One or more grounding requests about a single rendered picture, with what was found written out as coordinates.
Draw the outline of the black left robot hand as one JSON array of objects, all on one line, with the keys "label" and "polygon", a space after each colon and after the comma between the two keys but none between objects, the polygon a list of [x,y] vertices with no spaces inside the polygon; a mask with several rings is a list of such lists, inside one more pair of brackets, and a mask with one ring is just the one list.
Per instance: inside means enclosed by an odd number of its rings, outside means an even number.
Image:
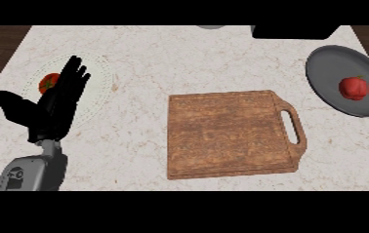
[{"label": "black left robot hand", "polygon": [[29,129],[29,143],[58,141],[69,133],[78,101],[91,75],[82,60],[70,56],[55,85],[30,102],[8,91],[0,91],[0,108],[5,119]]}]

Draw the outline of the brown wooden cutting board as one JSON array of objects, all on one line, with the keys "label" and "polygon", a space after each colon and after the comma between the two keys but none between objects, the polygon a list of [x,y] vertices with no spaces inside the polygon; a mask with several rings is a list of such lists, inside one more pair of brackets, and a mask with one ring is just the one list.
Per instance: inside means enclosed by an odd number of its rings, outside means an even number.
[{"label": "brown wooden cutting board", "polygon": [[274,92],[168,97],[169,179],[292,173],[305,149],[296,111]]}]

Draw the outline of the grey pan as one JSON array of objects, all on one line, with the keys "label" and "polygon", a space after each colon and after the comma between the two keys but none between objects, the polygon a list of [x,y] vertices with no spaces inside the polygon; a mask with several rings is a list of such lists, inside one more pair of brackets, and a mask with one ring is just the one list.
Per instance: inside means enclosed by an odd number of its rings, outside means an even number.
[{"label": "grey pan", "polygon": [[342,97],[337,83],[361,76],[369,85],[369,57],[348,47],[329,45],[317,48],[305,61],[305,77],[321,101],[339,112],[369,117],[369,94],[354,101]]}]

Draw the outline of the red bell pepper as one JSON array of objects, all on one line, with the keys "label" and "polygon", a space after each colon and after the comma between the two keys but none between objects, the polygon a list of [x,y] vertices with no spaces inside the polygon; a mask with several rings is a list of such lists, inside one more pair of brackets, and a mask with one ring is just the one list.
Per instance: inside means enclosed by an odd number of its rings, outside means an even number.
[{"label": "red bell pepper", "polygon": [[343,98],[362,100],[367,95],[367,84],[362,76],[342,78],[337,83],[337,91]]}]

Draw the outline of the red tomato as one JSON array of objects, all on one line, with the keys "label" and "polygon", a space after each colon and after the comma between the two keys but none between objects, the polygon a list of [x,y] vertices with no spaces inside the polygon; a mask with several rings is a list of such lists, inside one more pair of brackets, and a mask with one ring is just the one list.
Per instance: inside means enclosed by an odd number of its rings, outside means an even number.
[{"label": "red tomato", "polygon": [[57,82],[57,79],[58,79],[58,73],[48,73],[42,79],[39,80],[38,82],[38,92],[41,94],[45,93],[45,91],[54,87],[55,85],[55,82]]}]

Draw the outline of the white round plate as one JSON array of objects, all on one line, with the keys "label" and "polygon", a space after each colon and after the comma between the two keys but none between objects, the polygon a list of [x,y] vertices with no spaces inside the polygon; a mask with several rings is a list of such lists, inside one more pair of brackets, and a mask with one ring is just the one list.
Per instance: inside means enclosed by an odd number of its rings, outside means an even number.
[{"label": "white round plate", "polygon": [[[24,99],[32,102],[38,101],[41,97],[38,83],[47,74],[61,71],[69,57],[69,55],[58,56],[35,71],[20,92],[20,96]],[[86,73],[91,75],[91,78],[78,101],[70,130],[76,130],[98,112],[107,101],[113,83],[113,70],[107,65],[106,59],[85,52],[76,52],[76,57],[82,59],[82,65],[86,67]]]}]

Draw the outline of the black appliance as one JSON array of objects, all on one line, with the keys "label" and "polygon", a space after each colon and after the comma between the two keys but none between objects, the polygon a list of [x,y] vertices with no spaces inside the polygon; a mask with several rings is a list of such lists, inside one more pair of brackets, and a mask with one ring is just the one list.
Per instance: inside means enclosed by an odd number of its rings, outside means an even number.
[{"label": "black appliance", "polygon": [[336,25],[252,25],[255,39],[324,40],[337,30]]}]

